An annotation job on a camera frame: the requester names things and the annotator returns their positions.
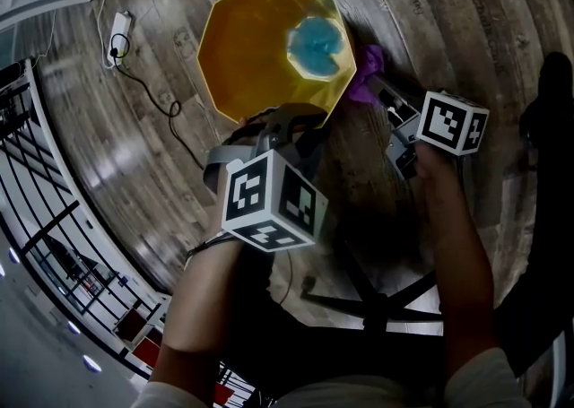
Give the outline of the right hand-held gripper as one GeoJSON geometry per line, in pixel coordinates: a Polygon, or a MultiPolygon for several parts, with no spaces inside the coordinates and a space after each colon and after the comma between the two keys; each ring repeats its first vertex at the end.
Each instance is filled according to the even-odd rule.
{"type": "Polygon", "coordinates": [[[489,110],[445,91],[428,91],[417,109],[417,99],[402,86],[381,80],[378,103],[392,130],[386,155],[398,176],[416,175],[414,145],[423,141],[457,157],[477,152],[489,110]]]}

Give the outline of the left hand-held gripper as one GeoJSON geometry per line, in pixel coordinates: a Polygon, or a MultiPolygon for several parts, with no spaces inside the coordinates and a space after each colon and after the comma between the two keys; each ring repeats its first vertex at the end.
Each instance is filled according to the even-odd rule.
{"type": "Polygon", "coordinates": [[[326,216],[327,199],[310,182],[326,144],[323,109],[287,103],[265,123],[246,127],[260,142],[292,142],[213,148],[204,170],[216,194],[207,239],[231,236],[266,253],[315,245],[326,216]]]}

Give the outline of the purple cloth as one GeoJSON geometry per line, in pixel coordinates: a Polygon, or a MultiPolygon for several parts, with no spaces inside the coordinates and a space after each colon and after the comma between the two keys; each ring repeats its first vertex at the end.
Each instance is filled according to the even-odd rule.
{"type": "Polygon", "coordinates": [[[355,57],[357,70],[347,87],[347,98],[360,103],[376,104],[378,98],[368,86],[368,80],[376,74],[383,74],[385,58],[380,45],[361,45],[355,57]]]}

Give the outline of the yellow plastic bucket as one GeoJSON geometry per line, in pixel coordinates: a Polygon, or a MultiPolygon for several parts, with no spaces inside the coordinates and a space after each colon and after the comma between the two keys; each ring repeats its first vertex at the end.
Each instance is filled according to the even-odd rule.
{"type": "Polygon", "coordinates": [[[197,51],[214,108],[238,122],[287,103],[308,103],[331,114],[357,70],[354,45],[335,0],[217,0],[197,51]],[[331,19],[344,49],[339,71],[312,79],[287,57],[289,31],[304,18],[331,19]]]}

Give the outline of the person's right forearm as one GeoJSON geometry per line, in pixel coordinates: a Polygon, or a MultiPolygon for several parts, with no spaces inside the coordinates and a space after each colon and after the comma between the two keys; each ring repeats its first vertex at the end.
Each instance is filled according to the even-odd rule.
{"type": "Polygon", "coordinates": [[[447,374],[453,376],[498,346],[491,264],[452,163],[425,142],[416,143],[415,152],[432,229],[447,374]]]}

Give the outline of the person's left forearm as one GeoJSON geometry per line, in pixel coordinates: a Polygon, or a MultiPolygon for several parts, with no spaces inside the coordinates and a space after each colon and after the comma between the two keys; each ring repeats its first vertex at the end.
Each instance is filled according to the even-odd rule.
{"type": "Polygon", "coordinates": [[[191,257],[168,308],[151,381],[213,403],[241,249],[226,242],[191,257]]]}

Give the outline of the blue crumpled wad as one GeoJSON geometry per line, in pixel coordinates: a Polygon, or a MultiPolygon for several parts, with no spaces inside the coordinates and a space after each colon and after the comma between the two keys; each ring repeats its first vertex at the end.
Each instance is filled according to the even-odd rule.
{"type": "Polygon", "coordinates": [[[334,55],[344,49],[342,32],[331,19],[320,16],[304,18],[289,31],[287,57],[297,69],[312,79],[330,78],[339,65],[334,55]]]}

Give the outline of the black wrist band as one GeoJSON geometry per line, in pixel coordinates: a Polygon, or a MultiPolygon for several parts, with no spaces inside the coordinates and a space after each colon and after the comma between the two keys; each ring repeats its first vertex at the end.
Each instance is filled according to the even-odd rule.
{"type": "Polygon", "coordinates": [[[227,242],[237,241],[238,238],[226,230],[220,230],[210,239],[200,243],[197,247],[192,248],[187,252],[187,259],[195,256],[196,254],[206,250],[207,248],[220,245],[227,242]]]}

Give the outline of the person's black right shoe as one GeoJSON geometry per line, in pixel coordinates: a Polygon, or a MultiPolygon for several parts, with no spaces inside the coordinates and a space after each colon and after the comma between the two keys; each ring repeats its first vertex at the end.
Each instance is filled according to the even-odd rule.
{"type": "Polygon", "coordinates": [[[519,133],[534,148],[568,139],[574,130],[574,73],[561,52],[548,54],[539,73],[536,98],[519,120],[519,133]]]}

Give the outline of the person's right leg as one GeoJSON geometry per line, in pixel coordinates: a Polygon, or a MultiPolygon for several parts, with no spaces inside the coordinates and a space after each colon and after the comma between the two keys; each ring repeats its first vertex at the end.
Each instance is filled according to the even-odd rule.
{"type": "Polygon", "coordinates": [[[574,319],[574,101],[536,100],[524,117],[538,151],[535,226],[526,271],[496,310],[516,376],[574,319]]]}

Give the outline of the white power strip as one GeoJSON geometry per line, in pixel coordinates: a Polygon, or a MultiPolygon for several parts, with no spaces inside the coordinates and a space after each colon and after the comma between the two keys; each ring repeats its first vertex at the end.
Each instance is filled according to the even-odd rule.
{"type": "Polygon", "coordinates": [[[132,16],[128,11],[116,13],[109,38],[107,59],[111,66],[121,65],[129,49],[128,32],[132,16]]]}

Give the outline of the dark red box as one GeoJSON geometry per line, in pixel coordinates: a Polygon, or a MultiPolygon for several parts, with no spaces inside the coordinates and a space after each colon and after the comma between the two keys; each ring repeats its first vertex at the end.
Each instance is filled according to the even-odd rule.
{"type": "Polygon", "coordinates": [[[146,319],[135,309],[129,309],[117,322],[114,333],[123,341],[132,342],[146,324],[146,319]]]}

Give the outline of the red board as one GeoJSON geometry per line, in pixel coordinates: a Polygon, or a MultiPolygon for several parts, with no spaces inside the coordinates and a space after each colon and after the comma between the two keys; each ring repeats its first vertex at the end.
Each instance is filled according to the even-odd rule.
{"type": "Polygon", "coordinates": [[[159,357],[161,345],[145,336],[133,350],[136,358],[154,368],[159,357]]]}

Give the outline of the black metal railing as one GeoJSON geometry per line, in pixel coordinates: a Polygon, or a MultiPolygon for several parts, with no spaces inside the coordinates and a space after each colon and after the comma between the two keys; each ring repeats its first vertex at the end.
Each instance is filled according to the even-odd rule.
{"type": "Polygon", "coordinates": [[[167,295],[130,263],[66,158],[32,59],[0,70],[0,229],[48,299],[114,360],[141,378],[152,368],[133,350],[160,344],[167,295]],[[132,341],[114,328],[129,310],[146,324],[132,341]]]}

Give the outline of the person's white shirt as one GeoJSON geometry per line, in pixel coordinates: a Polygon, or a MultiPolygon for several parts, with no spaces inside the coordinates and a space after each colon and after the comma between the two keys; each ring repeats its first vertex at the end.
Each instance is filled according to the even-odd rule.
{"type": "MultiPolygon", "coordinates": [[[[504,351],[492,348],[468,361],[448,381],[444,408],[530,408],[504,351]]],[[[194,395],[161,382],[146,384],[130,408],[208,408],[194,395]]],[[[348,376],[307,385],[270,408],[431,408],[424,397],[383,377],[348,376]]]]}

